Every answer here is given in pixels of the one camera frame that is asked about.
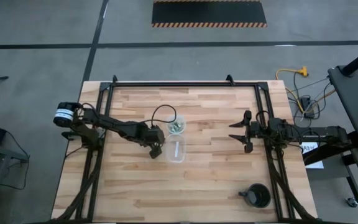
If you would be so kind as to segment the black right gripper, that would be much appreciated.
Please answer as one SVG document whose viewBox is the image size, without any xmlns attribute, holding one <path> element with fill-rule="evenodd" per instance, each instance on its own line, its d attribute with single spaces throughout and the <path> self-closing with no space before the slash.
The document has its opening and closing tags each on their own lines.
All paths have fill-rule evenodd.
<svg viewBox="0 0 358 224">
<path fill-rule="evenodd" d="M 261 124 L 259 121 L 251 121 L 252 112 L 246 110 L 244 113 L 244 120 L 238 123 L 230 124 L 231 128 L 242 128 L 246 127 L 245 136 L 244 135 L 235 135 L 230 134 L 229 137 L 244 143 L 245 153 L 251 153 L 253 151 L 252 138 L 263 138 L 267 132 L 267 126 Z"/>
</svg>

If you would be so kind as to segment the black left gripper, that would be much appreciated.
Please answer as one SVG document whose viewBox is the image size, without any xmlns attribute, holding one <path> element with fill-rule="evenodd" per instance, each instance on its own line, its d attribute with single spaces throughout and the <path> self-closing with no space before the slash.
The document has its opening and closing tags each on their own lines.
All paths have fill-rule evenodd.
<svg viewBox="0 0 358 224">
<path fill-rule="evenodd" d="M 155 159 L 162 153 L 161 145 L 165 142 L 163 131 L 157 126 L 147 128 L 143 133 L 143 142 L 145 144 L 159 144 L 152 146 L 149 152 L 152 159 Z"/>
</svg>

